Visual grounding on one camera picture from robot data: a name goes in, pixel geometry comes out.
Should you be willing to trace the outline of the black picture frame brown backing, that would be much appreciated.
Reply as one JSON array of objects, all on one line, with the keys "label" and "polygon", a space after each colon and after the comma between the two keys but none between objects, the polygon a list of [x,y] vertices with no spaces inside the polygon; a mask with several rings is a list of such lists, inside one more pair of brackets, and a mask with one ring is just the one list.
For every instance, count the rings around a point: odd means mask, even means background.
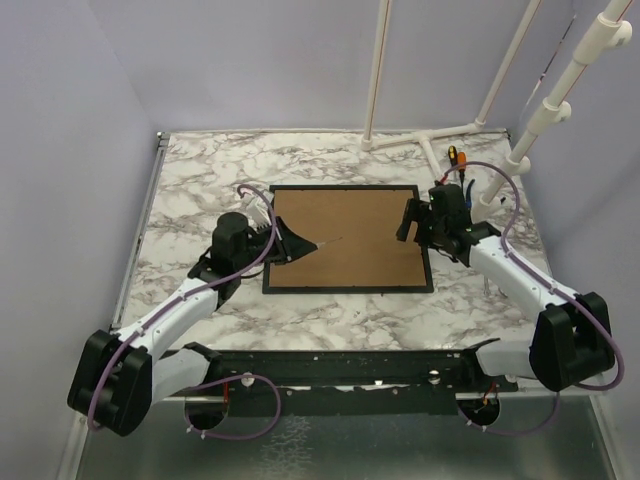
[{"label": "black picture frame brown backing", "polygon": [[287,265],[269,265],[264,294],[430,294],[428,250],[396,239],[416,185],[272,185],[273,205],[301,237],[343,239]]}]

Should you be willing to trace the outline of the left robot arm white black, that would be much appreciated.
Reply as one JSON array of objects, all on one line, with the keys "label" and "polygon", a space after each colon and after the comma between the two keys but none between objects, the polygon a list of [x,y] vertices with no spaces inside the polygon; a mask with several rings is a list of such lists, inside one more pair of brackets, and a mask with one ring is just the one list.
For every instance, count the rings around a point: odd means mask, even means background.
[{"label": "left robot arm white black", "polygon": [[221,371],[208,350],[189,346],[170,353],[171,345],[224,305],[247,271],[287,264],[318,248],[279,217],[253,228],[241,213],[223,214],[209,248],[175,292],[133,324],[115,332],[98,330],[87,339],[68,406],[86,416],[90,429],[126,436],[158,401],[190,387],[202,395],[214,392]]}]

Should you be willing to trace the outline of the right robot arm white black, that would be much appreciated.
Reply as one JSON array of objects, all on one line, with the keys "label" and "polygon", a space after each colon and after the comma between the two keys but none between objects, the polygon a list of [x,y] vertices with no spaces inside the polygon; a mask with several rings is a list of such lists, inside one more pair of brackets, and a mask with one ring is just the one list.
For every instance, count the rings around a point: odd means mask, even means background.
[{"label": "right robot arm white black", "polygon": [[428,200],[408,200],[397,239],[406,240],[412,226],[418,245],[484,275],[535,323],[529,341],[494,340],[478,347],[476,357],[459,367],[467,389],[481,391],[495,376],[512,376],[559,392],[613,368],[604,299],[556,283],[518,254],[504,232],[486,221],[473,222],[458,185],[438,184]]}]

